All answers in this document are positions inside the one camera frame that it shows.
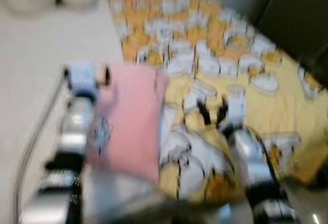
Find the cartoon print fabric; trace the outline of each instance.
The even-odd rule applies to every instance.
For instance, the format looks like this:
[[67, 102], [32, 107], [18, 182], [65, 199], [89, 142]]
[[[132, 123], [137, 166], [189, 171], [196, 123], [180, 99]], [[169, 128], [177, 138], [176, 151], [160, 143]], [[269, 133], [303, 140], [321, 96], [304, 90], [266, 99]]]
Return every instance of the cartoon print fabric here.
[[246, 18], [211, 0], [109, 3], [125, 60], [170, 76], [165, 103], [175, 117], [160, 152], [160, 189], [190, 201], [240, 195], [215, 128], [223, 96], [245, 103], [229, 116], [262, 137], [279, 176], [313, 179], [328, 155], [328, 94]]

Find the pink towel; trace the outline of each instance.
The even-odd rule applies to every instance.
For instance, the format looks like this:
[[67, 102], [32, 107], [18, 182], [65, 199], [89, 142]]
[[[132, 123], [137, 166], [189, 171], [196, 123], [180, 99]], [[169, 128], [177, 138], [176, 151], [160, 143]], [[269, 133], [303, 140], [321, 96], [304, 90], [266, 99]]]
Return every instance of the pink towel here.
[[158, 124], [168, 78], [149, 67], [113, 65], [111, 84], [100, 92], [96, 114], [107, 118], [110, 138], [88, 163], [157, 183]]

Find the black wire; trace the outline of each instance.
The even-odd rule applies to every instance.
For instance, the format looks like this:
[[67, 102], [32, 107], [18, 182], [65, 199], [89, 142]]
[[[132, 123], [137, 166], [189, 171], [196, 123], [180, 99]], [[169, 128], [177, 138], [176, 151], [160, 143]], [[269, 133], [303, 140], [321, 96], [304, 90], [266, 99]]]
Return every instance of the black wire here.
[[13, 195], [13, 218], [14, 218], [14, 224], [18, 224], [18, 219], [19, 219], [19, 212], [21, 210], [20, 203], [19, 203], [19, 197], [21, 194], [21, 187], [22, 187], [22, 182], [24, 180], [25, 176], [25, 171], [27, 168], [27, 165], [29, 163], [31, 154], [33, 150], [35, 149], [35, 145], [39, 139], [39, 135], [46, 123], [46, 121], [49, 118], [49, 115], [57, 101], [57, 98], [59, 96], [59, 92], [62, 89], [62, 86], [64, 84], [65, 78], [63, 76], [60, 77], [60, 80], [56, 86], [56, 89], [54, 91], [53, 96], [50, 99], [49, 105], [47, 106], [46, 110], [43, 112], [43, 115], [41, 119], [39, 120], [39, 123], [37, 124], [26, 148], [23, 153], [23, 157], [20, 159], [19, 165], [18, 165], [18, 170], [17, 170], [17, 175], [16, 175], [16, 181], [15, 181], [15, 186], [14, 186], [14, 195]]

